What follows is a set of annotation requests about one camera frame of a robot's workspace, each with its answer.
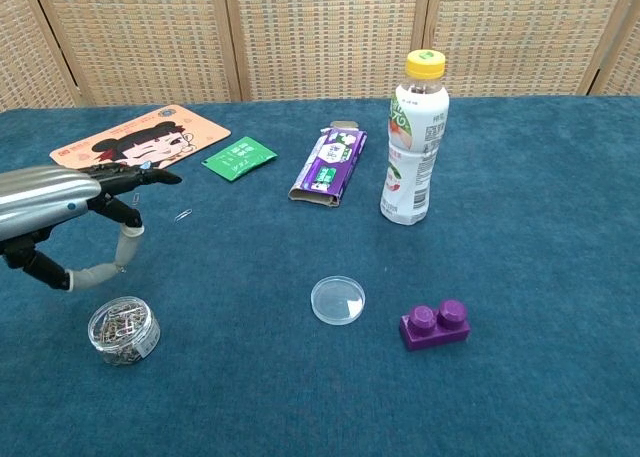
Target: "robotic hand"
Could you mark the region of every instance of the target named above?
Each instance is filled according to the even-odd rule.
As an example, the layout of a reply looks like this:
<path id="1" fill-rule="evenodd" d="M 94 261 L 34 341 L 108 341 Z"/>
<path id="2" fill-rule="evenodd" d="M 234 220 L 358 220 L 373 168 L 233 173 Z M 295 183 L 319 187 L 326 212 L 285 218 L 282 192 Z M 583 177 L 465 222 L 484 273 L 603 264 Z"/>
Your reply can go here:
<path id="1" fill-rule="evenodd" d="M 114 196 L 139 185 L 177 184 L 182 179 L 160 169 L 101 164 L 73 170 L 45 165 L 0 174 L 0 255 L 54 289 L 88 288 L 124 271 L 144 232 L 140 212 Z M 121 224 L 113 263 L 81 271 L 65 270 L 36 244 L 56 225 L 93 210 Z"/>

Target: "loose paper clip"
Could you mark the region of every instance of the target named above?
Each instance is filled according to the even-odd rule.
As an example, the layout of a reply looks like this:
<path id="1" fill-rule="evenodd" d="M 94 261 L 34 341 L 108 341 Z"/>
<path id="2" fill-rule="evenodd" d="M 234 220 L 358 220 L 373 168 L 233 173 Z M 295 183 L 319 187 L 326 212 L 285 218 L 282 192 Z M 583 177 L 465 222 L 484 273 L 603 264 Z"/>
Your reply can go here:
<path id="1" fill-rule="evenodd" d="M 191 210 L 191 209 L 187 209 L 184 212 L 180 212 L 178 215 L 176 215 L 176 218 L 174 219 L 174 222 L 178 222 L 179 220 L 182 220 L 185 217 L 191 215 L 191 212 L 193 212 L 193 210 Z"/>

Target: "petri dish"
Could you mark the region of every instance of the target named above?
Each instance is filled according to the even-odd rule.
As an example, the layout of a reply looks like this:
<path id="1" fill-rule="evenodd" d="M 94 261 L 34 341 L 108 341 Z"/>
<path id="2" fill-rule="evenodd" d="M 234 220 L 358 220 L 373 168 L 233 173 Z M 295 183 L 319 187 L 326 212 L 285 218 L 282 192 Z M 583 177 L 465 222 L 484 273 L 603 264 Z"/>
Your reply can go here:
<path id="1" fill-rule="evenodd" d="M 362 313 L 364 290 L 349 277 L 325 277 L 311 291 L 311 308 L 316 317 L 327 324 L 350 324 Z"/>

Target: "white bottle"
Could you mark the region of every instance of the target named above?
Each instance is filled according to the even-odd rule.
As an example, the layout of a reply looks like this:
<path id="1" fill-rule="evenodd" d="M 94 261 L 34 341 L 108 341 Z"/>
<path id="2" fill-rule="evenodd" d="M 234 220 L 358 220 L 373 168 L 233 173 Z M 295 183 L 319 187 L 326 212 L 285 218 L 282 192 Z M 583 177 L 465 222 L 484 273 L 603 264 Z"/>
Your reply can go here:
<path id="1" fill-rule="evenodd" d="M 412 225 L 429 209 L 431 173 L 449 111 L 440 78 L 445 56 L 415 50 L 407 56 L 411 80 L 396 88 L 389 115 L 389 165 L 380 210 L 392 222 Z"/>

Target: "clear plastic container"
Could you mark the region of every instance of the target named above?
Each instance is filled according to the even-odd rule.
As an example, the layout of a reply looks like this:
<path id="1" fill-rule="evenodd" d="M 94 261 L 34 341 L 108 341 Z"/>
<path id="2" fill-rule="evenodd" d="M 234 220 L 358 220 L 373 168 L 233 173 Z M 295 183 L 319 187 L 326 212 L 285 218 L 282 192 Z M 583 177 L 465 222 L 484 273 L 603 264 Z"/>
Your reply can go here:
<path id="1" fill-rule="evenodd" d="M 137 297 L 119 297 L 100 307 L 89 321 L 89 340 L 105 362 L 128 365 L 144 359 L 160 339 L 160 326 Z"/>

